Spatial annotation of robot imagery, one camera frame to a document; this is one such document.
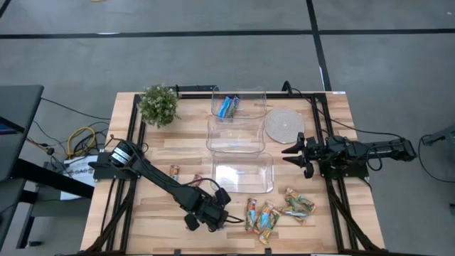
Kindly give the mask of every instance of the wooden table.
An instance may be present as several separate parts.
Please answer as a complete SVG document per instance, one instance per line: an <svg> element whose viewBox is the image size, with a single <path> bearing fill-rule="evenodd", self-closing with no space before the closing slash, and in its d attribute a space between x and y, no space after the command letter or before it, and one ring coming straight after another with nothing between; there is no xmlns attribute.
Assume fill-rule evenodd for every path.
<svg viewBox="0 0 455 256"><path fill-rule="evenodd" d="M331 118L353 126L347 96L332 92L327 92L326 95ZM109 134L126 139L133 98L132 92L117 94ZM306 100L267 100L268 111L275 107L286 107L301 113L305 121L305 136L316 136L311 105ZM181 167L178 181L181 183L191 181L194 174L211 177L211 153L205 145L207 120L211 116L210 100L180 100L178 115L181 119L174 120L164 128L146 126L144 142L150 146L146 157L167 174L171 164L178 164ZM135 126L134 142L137 140L138 123ZM335 134L356 139L355 131L351 129L336 123L333 123L333 128ZM127 254L173 253L175 249L182 249L182 253L188 254L251 254L264 253L266 247L270 247L273 253L337 252L326 185L319 175L318 165L314 164L314 177L305 179L298 166L282 160L281 150L289 145L274 142L267 133L264 133L264 136L264 152L271 154L274 159L275 185L271 193L253 195L258 199L257 210L265 200L270 200L277 206L285 206L285 191L288 187L293 188L317 205L314 215L308 218L304 226L289 216L282 216L270 236L268 246L263 245L254 233L246 233L243 223L228 223L224 230L215 233L209 233L206 225L201 225L199 229L191 232L186 230L183 221L186 213L178 207L172 196L141 178L136 189ZM384 247L370 189L358 178L346 178L345 183L353 218L377 246ZM96 185L82 239L82 250L89 247L100 234L110 184L111 181L104 180ZM202 182L200 187L214 193L208 182ZM114 195L115 189L109 210L112 209ZM232 201L226 209L230 215L244 218L247 199L252 195L230 193L230 196ZM111 212L108 211L107 221L110 216ZM343 241L345 247L349 248L346 224L342 217L340 219ZM120 220L114 249L119 248L122 223L123 220Z"/></svg>

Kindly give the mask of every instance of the black metal frame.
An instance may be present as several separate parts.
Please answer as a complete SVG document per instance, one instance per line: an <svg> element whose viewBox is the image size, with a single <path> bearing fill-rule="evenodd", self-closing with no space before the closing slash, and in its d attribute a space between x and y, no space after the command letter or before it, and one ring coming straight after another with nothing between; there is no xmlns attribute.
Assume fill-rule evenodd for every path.
<svg viewBox="0 0 455 256"><path fill-rule="evenodd" d="M178 92L182 91L182 87L179 87L177 85L176 85L175 89L176 89L178 96L182 100L210 99L212 97L212 95L210 93L179 94ZM187 87L185 91L191 91L191 87L189 87L189 88ZM316 137L318 139L318 143L323 144L324 143L324 138L323 138L323 133L322 133L323 128L321 125L321 119L319 117L319 109L318 109L318 105L317 105L317 103L320 103L322 106L323 118L324 118L324 122L326 124L327 132L330 135L334 135L333 127L331 124L330 113L328 110L326 93L324 93L324 92L317 93L316 92L316 93L294 94L292 92L292 88L288 82L284 83L282 91L287 92L287 93L267 93L266 97L269 99L303 99L303 98L308 99L311 104L311 109L312 109L313 116L314 116L314 122L315 122L315 126L316 126ZM132 114L131 114L131 117L129 120L129 128L128 128L128 133L127 133L127 140L129 140L129 141L131 141L133 139L133 133L134 133L134 128L135 128L136 119L137 119L137 112L138 112L137 104L140 102L140 100L141 99L140 99L139 95L134 96ZM141 124L139 127L139 135L138 135L138 139L137 139L137 144L142 144L142 142L144 141L145 127L146 127L146 124L143 121L141 121ZM118 209L118 206L121 203L125 179L129 179L129 178L127 178L127 177L121 178L119 185L117 187L117 195L116 195L115 201L114 201L113 213L116 211L115 209ZM325 177L325 181L326 181L327 193L330 198L331 191L333 190L333 182L330 177ZM137 180L132 179L130 186L136 186L136 182L137 182ZM339 178L337 180L337 182L338 182L338 187L340 189L340 195L341 195L340 203L346 209L347 214L350 216L348 194L346 192L346 185L344 184L343 177ZM343 236L341 233L341 226L340 226L340 220L338 218L338 211L337 211L336 203L329 200L329 204L330 204L330 209L331 209L331 216L332 216L332 220L333 220L333 229L334 229L334 233L335 233L335 237L336 237L336 244L337 244L338 252L346 252L346 250L344 249ZM126 252L126 249L127 249L127 241L128 241L129 227L131 224L131 216L132 216L132 205L130 205L125 212L124 226L123 226L122 238L121 238L121 242L120 242L120 251L122 251L122 252ZM350 251L358 252L358 246L357 246L357 240L356 240L355 233L353 232L353 230L351 230L349 228L349 226L348 226L348 234L349 234L350 248L351 248ZM114 240L114 233L112 233L111 237L109 237L106 251L112 251L113 240Z"/></svg>

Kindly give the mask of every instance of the green plant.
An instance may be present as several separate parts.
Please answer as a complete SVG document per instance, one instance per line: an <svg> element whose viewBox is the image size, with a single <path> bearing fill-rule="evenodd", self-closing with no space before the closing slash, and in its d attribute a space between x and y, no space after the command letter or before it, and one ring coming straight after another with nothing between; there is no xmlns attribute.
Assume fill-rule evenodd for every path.
<svg viewBox="0 0 455 256"><path fill-rule="evenodd" d="M142 119L159 128L170 124L174 117L180 119L176 114L178 97L176 93L164 87L164 84L154 85L144 88L144 94L141 94L139 109L141 110Z"/></svg>

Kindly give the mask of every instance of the clear plastic bin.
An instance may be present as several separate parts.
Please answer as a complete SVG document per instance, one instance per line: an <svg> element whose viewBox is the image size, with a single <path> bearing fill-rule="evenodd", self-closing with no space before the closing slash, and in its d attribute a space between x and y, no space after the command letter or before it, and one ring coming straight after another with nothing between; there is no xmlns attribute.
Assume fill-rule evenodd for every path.
<svg viewBox="0 0 455 256"><path fill-rule="evenodd" d="M262 154L222 154L212 157L212 179L231 193L269 193L274 188L273 158Z"/></svg>
<svg viewBox="0 0 455 256"><path fill-rule="evenodd" d="M215 86L212 92L212 114L221 117L219 113L225 98L233 99L234 96L240 99L240 103L232 118L256 119L266 115L267 98L262 87L252 89L236 88L232 92L222 92L218 86Z"/></svg>
<svg viewBox="0 0 455 256"><path fill-rule="evenodd" d="M207 123L207 148L220 153L260 153L265 149L264 118L212 116Z"/></svg>

